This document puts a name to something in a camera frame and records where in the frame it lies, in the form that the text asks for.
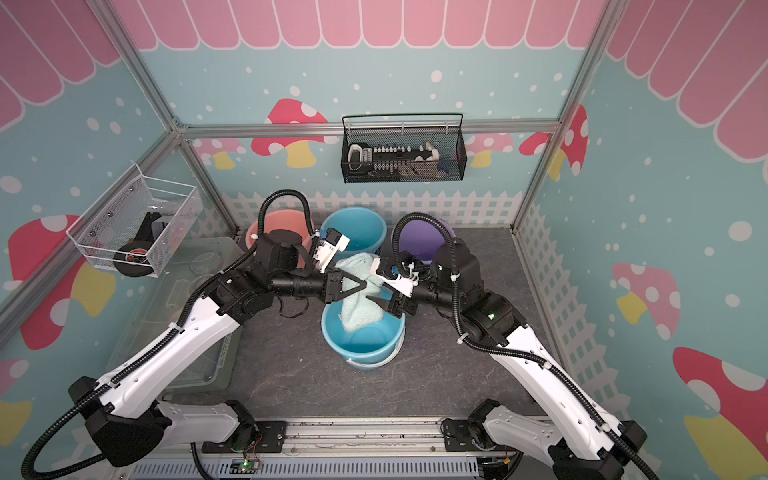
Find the light green cloth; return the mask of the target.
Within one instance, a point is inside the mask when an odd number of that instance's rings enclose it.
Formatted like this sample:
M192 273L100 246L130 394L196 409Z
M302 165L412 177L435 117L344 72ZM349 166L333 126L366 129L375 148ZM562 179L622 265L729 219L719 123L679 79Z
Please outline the light green cloth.
M365 288L342 300L340 320L344 330L354 333L384 318L385 311L368 296L379 298L383 281L371 273L374 255L363 252L342 259L336 267L365 282Z

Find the blue bucket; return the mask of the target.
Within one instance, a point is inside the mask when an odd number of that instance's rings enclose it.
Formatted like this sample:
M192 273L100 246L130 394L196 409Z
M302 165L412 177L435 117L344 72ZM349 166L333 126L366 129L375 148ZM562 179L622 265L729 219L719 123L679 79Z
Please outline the blue bucket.
M386 239L387 224L374 210L365 207L347 207L329 215L322 228L339 231L350 239L349 245L336 255L344 259L359 253L376 254Z
M373 370L395 359L405 340L405 315L385 313L382 320L355 332L347 332L341 322L340 302L327 305L321 317L326 343L351 367Z

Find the purple bucket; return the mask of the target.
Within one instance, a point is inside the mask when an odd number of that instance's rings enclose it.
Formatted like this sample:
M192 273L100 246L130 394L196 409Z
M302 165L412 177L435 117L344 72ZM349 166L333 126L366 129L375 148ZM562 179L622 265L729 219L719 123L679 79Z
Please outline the purple bucket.
M403 216L391 235L392 258L395 264L415 258L429 264L446 238L455 236L453 228L444 220L424 212L411 212Z

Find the pink plastic bucket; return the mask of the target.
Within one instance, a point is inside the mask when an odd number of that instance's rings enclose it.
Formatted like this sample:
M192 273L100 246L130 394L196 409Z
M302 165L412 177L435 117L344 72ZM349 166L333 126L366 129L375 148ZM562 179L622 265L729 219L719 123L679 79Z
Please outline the pink plastic bucket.
M299 234L302 237L303 247L309 251L312 243L311 233L307 228L304 213L301 210L279 209L267 213L265 217L265 232L270 233L273 230L289 230ZM250 249L255 243L258 235L258 222L254 222L245 234L245 245ZM304 260L300 257L298 268L305 266Z

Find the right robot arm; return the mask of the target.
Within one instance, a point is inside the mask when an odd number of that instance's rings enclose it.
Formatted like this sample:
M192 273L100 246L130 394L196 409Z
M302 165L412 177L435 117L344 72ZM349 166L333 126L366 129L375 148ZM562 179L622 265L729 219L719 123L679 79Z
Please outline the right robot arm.
M520 311L485 287L479 261L462 240L447 239L428 267L397 241L392 253L384 277L407 284L396 288L390 309L412 314L425 305L448 313L458 343L502 365L547 416L531 419L487 400L470 417L479 448L510 447L549 466L559 479L620 479L628 465L656 478L639 454L645 430L618 419L576 384Z

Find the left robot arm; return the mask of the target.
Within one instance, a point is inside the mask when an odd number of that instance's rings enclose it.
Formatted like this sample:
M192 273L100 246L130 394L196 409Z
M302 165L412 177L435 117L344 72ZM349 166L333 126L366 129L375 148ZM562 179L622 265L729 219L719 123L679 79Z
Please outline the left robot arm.
M288 230L258 236L232 265L200 286L179 318L121 366L98 379L83 378L70 394L83 401L86 429L115 467L131 465L157 448L213 443L247 453L261 440L256 421L238 401L185 406L159 396L182 371L213 345L235 332L279 297L347 297L345 272L329 263L349 244L330 229L313 238L311 249Z

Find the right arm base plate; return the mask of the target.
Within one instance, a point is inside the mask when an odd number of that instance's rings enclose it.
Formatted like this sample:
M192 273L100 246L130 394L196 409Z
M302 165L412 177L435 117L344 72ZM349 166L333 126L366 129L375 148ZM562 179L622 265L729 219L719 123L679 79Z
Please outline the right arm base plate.
M469 419L444 418L439 424L444 448L450 453L473 453L485 456L515 456L520 454L509 446L494 443Z

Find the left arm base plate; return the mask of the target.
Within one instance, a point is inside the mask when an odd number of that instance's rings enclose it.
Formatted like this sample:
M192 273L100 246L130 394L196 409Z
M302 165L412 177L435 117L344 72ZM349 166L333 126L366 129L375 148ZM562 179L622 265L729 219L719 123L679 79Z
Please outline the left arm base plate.
M253 424L241 424L223 442L204 442L201 451L204 454L281 453L286 439L286 429L285 421L256 421Z

